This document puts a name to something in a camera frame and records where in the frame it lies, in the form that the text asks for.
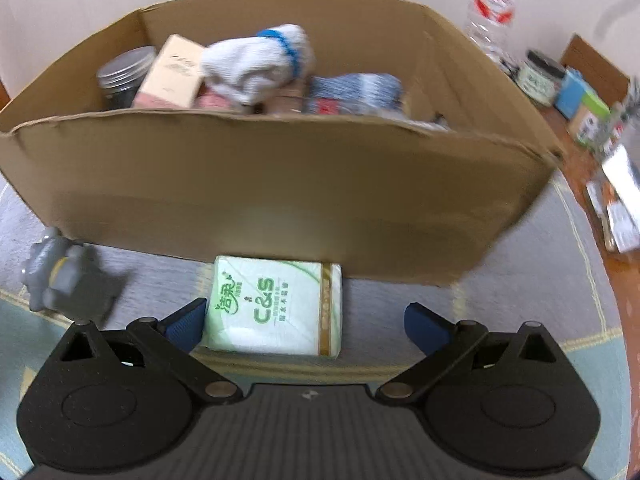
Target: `tissue pack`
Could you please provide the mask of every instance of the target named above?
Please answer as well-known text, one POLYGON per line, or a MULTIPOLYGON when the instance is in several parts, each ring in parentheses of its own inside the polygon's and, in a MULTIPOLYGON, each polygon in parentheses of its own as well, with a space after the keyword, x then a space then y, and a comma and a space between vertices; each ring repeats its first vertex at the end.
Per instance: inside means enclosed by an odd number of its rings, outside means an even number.
POLYGON ((341 336, 340 265, 217 257, 203 345, 335 358, 341 336))

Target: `plastic water bottle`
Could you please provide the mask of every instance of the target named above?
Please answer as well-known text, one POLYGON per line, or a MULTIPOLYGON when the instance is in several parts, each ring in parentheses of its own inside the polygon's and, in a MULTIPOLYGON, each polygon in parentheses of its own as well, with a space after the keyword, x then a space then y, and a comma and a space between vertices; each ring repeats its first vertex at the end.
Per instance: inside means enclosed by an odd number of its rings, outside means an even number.
POLYGON ((500 63, 515 12, 515 0, 470 0, 465 31, 489 58, 500 63))

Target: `tin lid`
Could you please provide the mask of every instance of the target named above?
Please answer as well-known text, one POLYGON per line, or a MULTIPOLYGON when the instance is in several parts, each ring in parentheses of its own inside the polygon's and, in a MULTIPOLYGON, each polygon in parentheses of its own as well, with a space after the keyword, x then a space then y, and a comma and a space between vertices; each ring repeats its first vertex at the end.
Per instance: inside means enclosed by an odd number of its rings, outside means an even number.
POLYGON ((155 58, 156 50, 152 46, 141 46, 128 50, 100 67, 95 75, 98 84, 104 89, 126 85, 144 76, 151 68, 155 58))
POLYGON ((564 67, 539 50, 527 50, 527 59, 550 76, 564 78, 564 67))

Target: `carpet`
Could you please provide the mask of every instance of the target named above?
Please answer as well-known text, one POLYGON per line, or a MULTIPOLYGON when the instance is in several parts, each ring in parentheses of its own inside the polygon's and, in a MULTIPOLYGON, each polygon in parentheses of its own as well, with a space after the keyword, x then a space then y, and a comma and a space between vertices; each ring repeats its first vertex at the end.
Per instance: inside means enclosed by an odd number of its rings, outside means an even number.
MULTIPOLYGON (((69 322, 28 311, 18 271, 43 226, 1 178, 0 189, 0 477, 12 480, 30 467, 15 429, 20 392, 69 322)), ((162 318, 209 295, 211 264, 107 247, 97 253, 107 272, 126 281, 104 328, 123 328, 141 316, 162 318)), ((402 327, 412 301, 449 320, 472 318, 494 331, 517 330, 529 319, 544 323, 600 407, 600 433, 586 468, 598 480, 626 476, 630 385, 620 318, 588 220, 560 174, 483 263, 452 287, 345 280, 342 352, 336 360, 204 348, 193 355, 243 388, 255 381, 375 387, 422 358, 402 327)))

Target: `wooden table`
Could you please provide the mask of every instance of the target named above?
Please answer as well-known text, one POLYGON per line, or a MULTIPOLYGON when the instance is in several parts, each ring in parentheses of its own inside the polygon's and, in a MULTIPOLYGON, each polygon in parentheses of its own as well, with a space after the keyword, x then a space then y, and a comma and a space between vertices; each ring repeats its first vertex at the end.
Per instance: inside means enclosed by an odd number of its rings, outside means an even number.
POLYGON ((622 330, 626 343, 626 356, 631 379, 631 452, 628 478, 640 470, 640 262, 615 256, 604 247, 602 224, 585 197, 585 185, 598 165, 591 154, 574 143, 566 132, 567 121, 555 108, 542 111, 542 115, 560 139, 566 151, 562 173, 574 192, 575 199, 585 210, 600 250, 604 267, 609 276, 618 303, 622 330))

